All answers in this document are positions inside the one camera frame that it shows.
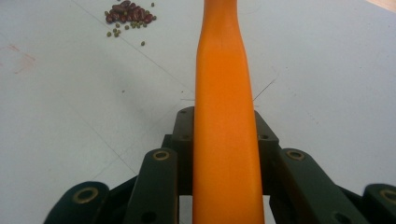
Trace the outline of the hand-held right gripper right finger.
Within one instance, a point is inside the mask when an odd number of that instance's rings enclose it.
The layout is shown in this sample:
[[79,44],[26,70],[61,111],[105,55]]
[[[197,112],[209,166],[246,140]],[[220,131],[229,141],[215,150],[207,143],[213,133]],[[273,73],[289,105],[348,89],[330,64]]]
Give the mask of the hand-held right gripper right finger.
[[272,152],[277,149],[279,139],[263,117],[255,112],[262,174],[262,192],[271,195],[276,185],[276,172],[272,164]]

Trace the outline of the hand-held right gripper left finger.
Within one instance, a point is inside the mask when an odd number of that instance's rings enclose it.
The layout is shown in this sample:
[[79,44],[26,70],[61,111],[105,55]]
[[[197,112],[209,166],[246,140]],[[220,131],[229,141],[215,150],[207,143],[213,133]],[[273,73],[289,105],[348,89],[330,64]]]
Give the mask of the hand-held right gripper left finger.
[[193,106],[179,110],[171,137],[171,148],[177,153],[178,158],[180,195],[192,195],[193,116]]

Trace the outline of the orange-handled brush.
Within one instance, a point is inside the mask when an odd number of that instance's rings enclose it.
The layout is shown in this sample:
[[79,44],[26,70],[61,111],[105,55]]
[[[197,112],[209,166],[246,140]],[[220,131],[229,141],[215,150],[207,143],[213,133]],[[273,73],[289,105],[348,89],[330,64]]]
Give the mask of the orange-handled brush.
[[204,0],[196,57],[193,224],[264,224],[248,60],[237,0]]

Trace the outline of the pile of red and green beans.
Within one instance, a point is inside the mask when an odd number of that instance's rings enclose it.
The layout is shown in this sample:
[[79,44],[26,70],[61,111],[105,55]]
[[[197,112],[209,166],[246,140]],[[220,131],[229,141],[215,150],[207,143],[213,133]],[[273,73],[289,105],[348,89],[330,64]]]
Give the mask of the pile of red and green beans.
[[151,11],[131,0],[118,1],[111,9],[104,12],[106,23],[114,25],[106,32],[106,37],[119,37],[123,31],[147,28],[158,19]]

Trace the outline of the wooden table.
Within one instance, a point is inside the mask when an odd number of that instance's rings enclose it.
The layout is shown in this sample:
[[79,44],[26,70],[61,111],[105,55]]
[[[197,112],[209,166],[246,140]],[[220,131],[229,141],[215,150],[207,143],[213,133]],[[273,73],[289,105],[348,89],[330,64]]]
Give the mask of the wooden table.
[[396,0],[366,0],[375,6],[384,8],[388,11],[396,13]]

